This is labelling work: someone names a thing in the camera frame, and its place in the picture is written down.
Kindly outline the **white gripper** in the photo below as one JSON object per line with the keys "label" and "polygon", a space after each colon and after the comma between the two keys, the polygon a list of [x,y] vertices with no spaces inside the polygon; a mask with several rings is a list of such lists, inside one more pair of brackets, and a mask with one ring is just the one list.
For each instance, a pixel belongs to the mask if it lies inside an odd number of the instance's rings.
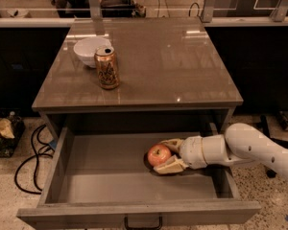
{"label": "white gripper", "polygon": [[160,144],[174,153],[180,153],[180,158],[173,155],[164,163],[154,166],[154,171],[158,174],[181,173],[188,167],[193,170],[207,167],[201,136],[188,137],[185,140],[179,138],[168,139],[160,141]]}

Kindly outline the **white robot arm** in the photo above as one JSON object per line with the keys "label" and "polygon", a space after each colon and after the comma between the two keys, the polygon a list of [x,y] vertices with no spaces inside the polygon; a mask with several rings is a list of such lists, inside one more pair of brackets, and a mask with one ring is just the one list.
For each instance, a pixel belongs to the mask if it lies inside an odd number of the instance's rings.
{"label": "white robot arm", "polygon": [[288,149],[247,124],[233,124],[224,134],[170,139],[161,144],[174,155],[154,166],[158,174],[181,173],[209,165],[232,167],[261,163],[288,181]]}

